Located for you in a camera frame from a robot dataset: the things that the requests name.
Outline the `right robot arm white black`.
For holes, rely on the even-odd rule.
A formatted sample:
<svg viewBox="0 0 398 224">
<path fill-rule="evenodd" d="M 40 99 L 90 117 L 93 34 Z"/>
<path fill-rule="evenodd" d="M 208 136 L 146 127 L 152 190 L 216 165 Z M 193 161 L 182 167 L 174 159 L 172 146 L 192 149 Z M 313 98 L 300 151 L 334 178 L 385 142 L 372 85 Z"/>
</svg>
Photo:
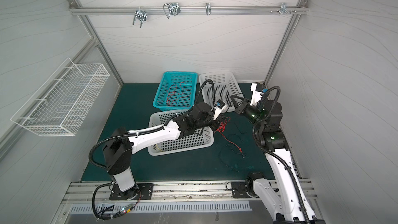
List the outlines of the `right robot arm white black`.
<svg viewBox="0 0 398 224">
<path fill-rule="evenodd" d="M 251 99 L 238 95 L 231 95 L 230 99 L 235 112 L 253 124 L 253 140 L 271 166 L 278 191 L 258 172 L 248 174 L 246 194 L 262 201 L 275 224 L 324 224 L 325 220 L 318 218 L 304 195 L 290 147 L 280 129 L 283 118 L 282 105 L 278 101 L 280 87 L 266 88 L 261 83 L 253 83 L 251 92 Z"/>
</svg>

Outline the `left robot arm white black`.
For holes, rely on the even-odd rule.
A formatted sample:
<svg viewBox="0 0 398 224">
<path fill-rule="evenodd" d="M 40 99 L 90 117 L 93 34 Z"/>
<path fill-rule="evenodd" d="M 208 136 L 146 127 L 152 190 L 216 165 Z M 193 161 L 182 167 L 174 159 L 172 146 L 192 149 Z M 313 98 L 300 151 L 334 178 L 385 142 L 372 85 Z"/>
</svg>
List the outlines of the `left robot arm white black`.
<svg viewBox="0 0 398 224">
<path fill-rule="evenodd" d="M 165 141 L 178 140 L 193 135 L 199 129 L 217 131 L 222 122 L 222 112 L 227 105 L 216 101 L 215 84 L 207 79 L 200 91 L 210 84 L 213 105 L 194 102 L 186 112 L 170 117 L 164 124 L 141 130 L 117 134 L 96 143 L 89 152 L 89 162 L 107 171 L 123 193 L 135 191 L 138 186 L 130 169 L 131 156 L 144 148 Z"/>
</svg>

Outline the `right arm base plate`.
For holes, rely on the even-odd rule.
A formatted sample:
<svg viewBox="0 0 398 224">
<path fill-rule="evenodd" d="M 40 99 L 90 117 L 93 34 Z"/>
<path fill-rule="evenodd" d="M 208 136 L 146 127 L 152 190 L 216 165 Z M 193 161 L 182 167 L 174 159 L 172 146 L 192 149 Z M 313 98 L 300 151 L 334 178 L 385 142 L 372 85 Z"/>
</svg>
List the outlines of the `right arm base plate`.
<svg viewBox="0 0 398 224">
<path fill-rule="evenodd" d="M 256 199 L 258 196 L 249 192 L 246 183 L 243 181 L 229 181 L 226 183 L 226 190 L 232 193 L 233 199 Z"/>
</svg>

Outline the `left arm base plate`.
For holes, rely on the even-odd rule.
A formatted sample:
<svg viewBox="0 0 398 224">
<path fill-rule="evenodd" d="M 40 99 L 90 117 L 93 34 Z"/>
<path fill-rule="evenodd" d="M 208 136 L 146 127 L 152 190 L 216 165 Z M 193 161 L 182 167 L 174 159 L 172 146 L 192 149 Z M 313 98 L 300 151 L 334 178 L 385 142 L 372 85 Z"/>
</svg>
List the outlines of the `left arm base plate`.
<svg viewBox="0 0 398 224">
<path fill-rule="evenodd" d="M 139 183 L 127 191 L 121 191 L 118 184 L 114 184 L 109 199 L 114 201 L 127 200 L 150 200 L 153 193 L 154 184 Z"/>
</svg>

